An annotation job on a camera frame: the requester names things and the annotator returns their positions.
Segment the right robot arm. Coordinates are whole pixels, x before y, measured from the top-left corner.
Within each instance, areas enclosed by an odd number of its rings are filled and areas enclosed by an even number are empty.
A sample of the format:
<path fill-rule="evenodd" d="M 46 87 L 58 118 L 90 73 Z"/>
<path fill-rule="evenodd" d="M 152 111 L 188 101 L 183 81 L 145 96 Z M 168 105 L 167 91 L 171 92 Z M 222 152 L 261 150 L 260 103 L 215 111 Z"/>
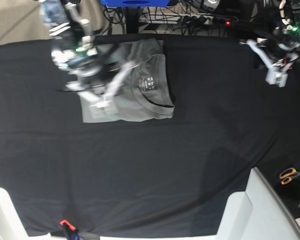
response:
<path fill-rule="evenodd" d="M 109 61 L 118 45 L 99 48 L 91 23 L 80 15 L 78 4 L 69 0 L 41 0 L 39 14 L 52 39 L 52 61 L 61 71 L 77 77 L 77 83 L 67 83 L 65 90 L 102 94 L 119 72 L 119 67 Z"/>

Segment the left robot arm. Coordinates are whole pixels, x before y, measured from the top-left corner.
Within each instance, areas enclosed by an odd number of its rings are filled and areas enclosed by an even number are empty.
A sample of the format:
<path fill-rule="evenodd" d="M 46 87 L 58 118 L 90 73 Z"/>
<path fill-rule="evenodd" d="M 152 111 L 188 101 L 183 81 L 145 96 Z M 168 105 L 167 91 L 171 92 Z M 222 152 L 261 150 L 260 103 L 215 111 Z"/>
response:
<path fill-rule="evenodd" d="M 257 15 L 258 44 L 273 62 L 292 62 L 300 47 L 300 0 L 266 0 Z"/>

